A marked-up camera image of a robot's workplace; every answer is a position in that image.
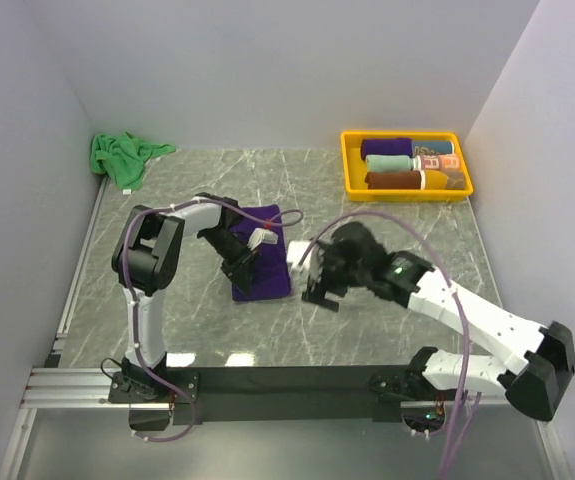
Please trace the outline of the purple towel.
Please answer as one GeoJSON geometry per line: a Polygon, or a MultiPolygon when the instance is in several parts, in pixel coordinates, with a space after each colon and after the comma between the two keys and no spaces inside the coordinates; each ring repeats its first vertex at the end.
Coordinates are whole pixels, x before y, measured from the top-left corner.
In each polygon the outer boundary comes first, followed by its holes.
{"type": "MultiPolygon", "coordinates": [[[[282,223],[278,205],[272,204],[260,207],[242,207],[242,210],[256,218],[282,223]]],[[[261,224],[243,217],[232,231],[247,243],[249,237],[261,224]]],[[[277,234],[276,244],[261,244],[259,255],[253,269],[253,281],[249,294],[241,292],[232,285],[232,299],[237,303],[277,300],[291,295],[291,279],[286,263],[286,247],[282,227],[269,226],[277,234]]]]}
{"type": "Polygon", "coordinates": [[[413,141],[406,137],[366,138],[361,142],[360,154],[363,160],[368,155],[404,155],[411,157],[413,154],[413,141]]]}

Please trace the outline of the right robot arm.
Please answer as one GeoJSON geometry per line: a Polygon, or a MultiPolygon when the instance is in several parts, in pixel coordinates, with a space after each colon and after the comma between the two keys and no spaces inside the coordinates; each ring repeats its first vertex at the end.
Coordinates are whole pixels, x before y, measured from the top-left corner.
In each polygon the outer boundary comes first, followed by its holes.
{"type": "Polygon", "coordinates": [[[416,254],[387,251],[360,222],[339,227],[328,242],[290,242],[287,262],[307,276],[305,302],[336,311],[338,298],[364,288],[462,335],[460,354],[424,347],[412,358],[405,390],[414,398],[448,390],[504,396],[523,415],[549,422],[575,375],[567,326],[504,310],[416,254]]]}

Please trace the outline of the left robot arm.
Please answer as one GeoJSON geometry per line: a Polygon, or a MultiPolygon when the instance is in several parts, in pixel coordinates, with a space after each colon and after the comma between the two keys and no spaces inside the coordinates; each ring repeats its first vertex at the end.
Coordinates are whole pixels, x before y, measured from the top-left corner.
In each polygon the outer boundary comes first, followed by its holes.
{"type": "Polygon", "coordinates": [[[234,227],[247,216],[237,201],[211,194],[199,194],[177,206],[132,208],[111,267],[118,275],[128,310],[128,345],[121,373],[143,400],[157,401],[170,389],[163,303],[177,272],[183,240],[204,239],[221,257],[221,271],[230,283],[248,293],[258,249],[234,233],[234,227]]]}

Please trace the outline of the black base beam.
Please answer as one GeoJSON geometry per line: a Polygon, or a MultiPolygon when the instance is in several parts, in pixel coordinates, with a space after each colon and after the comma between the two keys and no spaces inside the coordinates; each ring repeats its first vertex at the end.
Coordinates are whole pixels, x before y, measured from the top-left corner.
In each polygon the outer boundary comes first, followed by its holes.
{"type": "Polygon", "coordinates": [[[404,402],[452,400],[407,366],[170,368],[165,385],[137,367],[117,371],[108,401],[159,407],[175,425],[190,422],[371,419],[398,422],[404,402]]]}

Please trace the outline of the yellow plastic tray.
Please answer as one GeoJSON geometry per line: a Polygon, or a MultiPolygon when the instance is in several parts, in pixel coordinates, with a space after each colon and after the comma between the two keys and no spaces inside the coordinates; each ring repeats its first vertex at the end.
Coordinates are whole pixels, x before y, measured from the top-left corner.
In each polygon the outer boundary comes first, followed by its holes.
{"type": "Polygon", "coordinates": [[[451,132],[347,130],[340,142],[352,201],[460,201],[474,191],[451,132]]]}

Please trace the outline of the rolled brown towel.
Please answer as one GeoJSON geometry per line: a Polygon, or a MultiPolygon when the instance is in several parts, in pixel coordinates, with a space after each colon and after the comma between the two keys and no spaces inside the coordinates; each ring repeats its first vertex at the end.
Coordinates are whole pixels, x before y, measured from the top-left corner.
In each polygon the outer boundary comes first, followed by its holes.
{"type": "Polygon", "coordinates": [[[369,172],[365,183],[371,190],[421,190],[423,174],[420,171],[369,172]]]}

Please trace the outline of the rolled mint towel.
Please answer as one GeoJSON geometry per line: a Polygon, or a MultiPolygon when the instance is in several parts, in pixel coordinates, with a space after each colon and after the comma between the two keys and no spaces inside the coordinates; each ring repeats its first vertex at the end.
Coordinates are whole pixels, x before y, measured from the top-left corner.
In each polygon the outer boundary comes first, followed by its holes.
{"type": "Polygon", "coordinates": [[[407,155],[370,154],[365,158],[369,173],[397,173],[413,170],[412,157],[407,155]]]}

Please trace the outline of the rolled purple towel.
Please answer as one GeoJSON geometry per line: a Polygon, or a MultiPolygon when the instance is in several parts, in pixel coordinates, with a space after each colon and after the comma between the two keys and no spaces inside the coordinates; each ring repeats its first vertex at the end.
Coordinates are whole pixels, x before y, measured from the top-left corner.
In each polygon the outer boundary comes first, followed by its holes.
{"type": "Polygon", "coordinates": [[[406,137],[366,138],[361,142],[360,154],[363,160],[368,155],[404,155],[411,157],[413,154],[413,141],[406,137]]]}

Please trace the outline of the green towel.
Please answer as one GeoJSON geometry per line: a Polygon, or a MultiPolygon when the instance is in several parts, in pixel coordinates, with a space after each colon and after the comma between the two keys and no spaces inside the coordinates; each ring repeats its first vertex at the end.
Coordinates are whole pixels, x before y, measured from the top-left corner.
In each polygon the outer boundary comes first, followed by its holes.
{"type": "Polygon", "coordinates": [[[151,143],[128,132],[97,134],[91,143],[89,167],[93,174],[108,176],[120,190],[139,190],[149,160],[176,151],[170,144],[151,143]]]}

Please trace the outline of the rolled pink printed towel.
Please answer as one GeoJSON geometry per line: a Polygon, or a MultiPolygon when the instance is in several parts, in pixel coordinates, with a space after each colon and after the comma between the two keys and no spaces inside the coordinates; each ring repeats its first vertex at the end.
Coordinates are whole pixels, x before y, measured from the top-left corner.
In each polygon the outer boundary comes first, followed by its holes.
{"type": "Polygon", "coordinates": [[[456,154],[417,155],[412,158],[414,170],[459,171],[461,159],[456,154]]]}

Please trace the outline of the aluminium rail frame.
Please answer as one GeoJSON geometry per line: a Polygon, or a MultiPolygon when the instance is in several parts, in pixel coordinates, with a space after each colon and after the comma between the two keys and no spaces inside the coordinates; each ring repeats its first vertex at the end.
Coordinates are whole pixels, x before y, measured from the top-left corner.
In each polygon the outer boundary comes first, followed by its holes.
{"type": "MultiPolygon", "coordinates": [[[[104,180],[101,182],[92,210],[89,227],[81,250],[76,272],[71,283],[66,305],[58,327],[51,355],[62,353],[73,341],[71,328],[78,323],[78,311],[82,307],[81,291],[87,287],[91,278],[91,254],[103,235],[107,236],[111,225],[118,220],[109,216],[110,212],[122,213],[124,207],[118,207],[116,201],[121,198],[128,205],[132,197],[120,194],[104,180]]],[[[485,251],[482,237],[469,200],[455,203],[356,203],[348,200],[345,193],[334,193],[322,199],[321,217],[315,216],[315,206],[297,198],[294,206],[306,210],[307,226],[303,232],[309,236],[316,233],[314,225],[333,219],[336,215],[331,207],[338,205],[340,216],[345,222],[351,219],[368,218],[374,222],[377,213],[392,215],[410,224],[420,235],[429,238],[438,232],[436,226],[423,222],[429,218],[449,223],[445,230],[447,237],[455,237],[472,254],[472,258],[463,263],[477,274],[480,289],[496,289],[496,281],[485,251]]],[[[34,368],[29,376],[27,387],[20,405],[13,434],[8,442],[6,453],[0,467],[0,479],[21,479],[29,476],[30,442],[37,434],[36,419],[40,410],[112,410],[108,403],[108,379],[103,377],[97,367],[65,368],[50,361],[45,368],[34,368]]],[[[548,479],[571,479],[569,462],[565,456],[561,439],[556,427],[544,423],[530,425],[530,443],[540,451],[541,470],[548,479]]]]}

